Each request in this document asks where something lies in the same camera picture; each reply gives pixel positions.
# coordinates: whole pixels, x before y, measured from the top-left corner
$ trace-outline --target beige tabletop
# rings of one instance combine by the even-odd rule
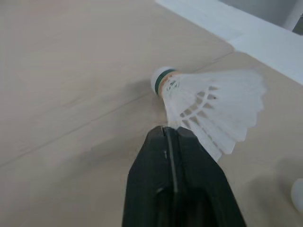
[[[165,124],[151,91],[161,66],[250,68],[265,109],[223,156],[248,226],[302,226],[302,86],[152,0],[0,3],[0,226],[116,227],[148,130]]]

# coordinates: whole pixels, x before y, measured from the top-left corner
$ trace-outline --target white ball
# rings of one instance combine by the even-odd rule
[[[291,190],[294,206],[299,212],[303,212],[303,178],[295,181]]]

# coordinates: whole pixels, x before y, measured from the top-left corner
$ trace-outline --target white wall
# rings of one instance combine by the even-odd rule
[[[293,24],[294,18],[297,17],[296,21],[299,20],[300,15],[303,13],[299,12],[300,9],[296,9],[293,12],[294,7],[298,2],[302,0],[219,0],[227,5],[241,9],[249,14],[255,15],[263,20],[271,22],[278,26],[284,26],[288,20],[289,15],[292,15],[290,24]]]

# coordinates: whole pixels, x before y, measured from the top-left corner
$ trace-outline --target green band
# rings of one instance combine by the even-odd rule
[[[175,72],[175,71],[176,71],[176,70],[174,70],[174,69],[165,70],[164,72],[162,72],[162,73],[158,76],[158,78],[157,78],[157,80],[156,80],[156,83],[155,83],[155,91],[156,91],[156,94],[157,94],[157,95],[159,95],[159,94],[158,94],[159,85],[160,85],[162,79],[163,79],[167,74],[169,74],[169,73],[171,73],[171,72]]]

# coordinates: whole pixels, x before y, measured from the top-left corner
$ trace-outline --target white shuttlecock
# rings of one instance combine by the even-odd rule
[[[183,74],[171,67],[157,70],[151,87],[164,100],[168,126],[193,131],[215,161],[256,125],[266,91],[251,70]]]
[[[292,186],[291,197],[297,210],[303,213],[303,178],[298,179]]]

